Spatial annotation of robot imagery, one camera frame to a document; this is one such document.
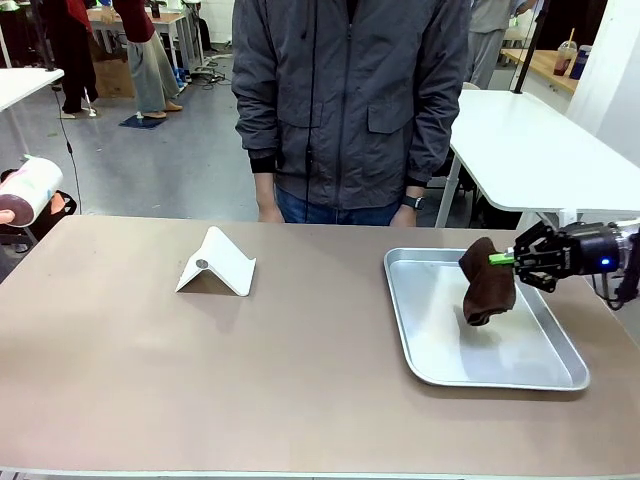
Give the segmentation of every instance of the jacket pocket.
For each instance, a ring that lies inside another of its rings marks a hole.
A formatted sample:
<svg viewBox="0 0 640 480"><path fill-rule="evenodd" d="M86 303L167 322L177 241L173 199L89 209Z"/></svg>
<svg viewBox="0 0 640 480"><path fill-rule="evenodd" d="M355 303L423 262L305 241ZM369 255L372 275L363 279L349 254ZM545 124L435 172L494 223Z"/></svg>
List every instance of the jacket pocket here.
<svg viewBox="0 0 640 480"><path fill-rule="evenodd" d="M278 166L282 173L300 175L305 173L305 154L309 126L311 126L311 146L318 145L319 127L322 126L322 110L324 104L314 103L313 118L310 118L309 101L279 102L278 130L280 135L280 151Z"/></svg>
<svg viewBox="0 0 640 480"><path fill-rule="evenodd" d="M374 183L404 177L413 136L413 99L370 104L367 109L367 165L364 175Z"/></svg>
<svg viewBox="0 0 640 480"><path fill-rule="evenodd" d="M368 125L371 133L392 134L413 119L413 101L374 103L368 107Z"/></svg>

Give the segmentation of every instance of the brown towel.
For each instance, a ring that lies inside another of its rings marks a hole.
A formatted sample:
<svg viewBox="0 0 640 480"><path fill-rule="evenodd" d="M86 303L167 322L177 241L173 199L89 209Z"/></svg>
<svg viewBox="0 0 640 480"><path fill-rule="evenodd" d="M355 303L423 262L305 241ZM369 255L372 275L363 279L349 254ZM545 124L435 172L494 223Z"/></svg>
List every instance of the brown towel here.
<svg viewBox="0 0 640 480"><path fill-rule="evenodd" d="M458 264L471 284L464 297L463 311L467 323L480 327L492 315L511 310L516 303L513 269L509 265L489 264L489 255L498 253L491 239L476 241Z"/></svg>

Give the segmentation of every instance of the white bottle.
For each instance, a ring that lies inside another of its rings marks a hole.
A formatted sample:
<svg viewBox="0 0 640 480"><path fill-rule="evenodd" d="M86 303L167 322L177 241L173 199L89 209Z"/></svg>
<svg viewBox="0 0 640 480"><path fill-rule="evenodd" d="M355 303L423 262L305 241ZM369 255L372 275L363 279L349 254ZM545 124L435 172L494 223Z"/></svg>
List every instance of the white bottle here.
<svg viewBox="0 0 640 480"><path fill-rule="evenodd" d="M62 171L50 160L30 157L0 185L0 210L11 210L13 227L28 227L47 206L62 183Z"/></svg>

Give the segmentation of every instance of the red jacket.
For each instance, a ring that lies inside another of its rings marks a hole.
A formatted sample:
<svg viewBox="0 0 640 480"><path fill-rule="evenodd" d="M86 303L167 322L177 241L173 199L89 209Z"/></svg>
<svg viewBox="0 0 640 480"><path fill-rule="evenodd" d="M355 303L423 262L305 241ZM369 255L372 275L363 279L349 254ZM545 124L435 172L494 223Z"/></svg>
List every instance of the red jacket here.
<svg viewBox="0 0 640 480"><path fill-rule="evenodd" d="M89 22L89 15L87 15L87 8L84 5L84 1L67 0L67 8L69 9L69 14L91 32L91 22Z"/></svg>

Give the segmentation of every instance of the cardboard box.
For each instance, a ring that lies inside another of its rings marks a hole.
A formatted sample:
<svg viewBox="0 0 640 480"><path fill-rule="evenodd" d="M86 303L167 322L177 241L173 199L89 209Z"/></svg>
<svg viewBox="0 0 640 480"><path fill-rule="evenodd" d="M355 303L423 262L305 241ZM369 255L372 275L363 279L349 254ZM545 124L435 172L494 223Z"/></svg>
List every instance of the cardboard box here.
<svg viewBox="0 0 640 480"><path fill-rule="evenodd" d="M96 72L96 89L101 98L135 97L129 64L126 60L94 61L93 68Z"/></svg>
<svg viewBox="0 0 640 480"><path fill-rule="evenodd" d="M96 72L96 90L102 98L133 98L135 90L123 48L107 53L95 38L89 36L89 51Z"/></svg>

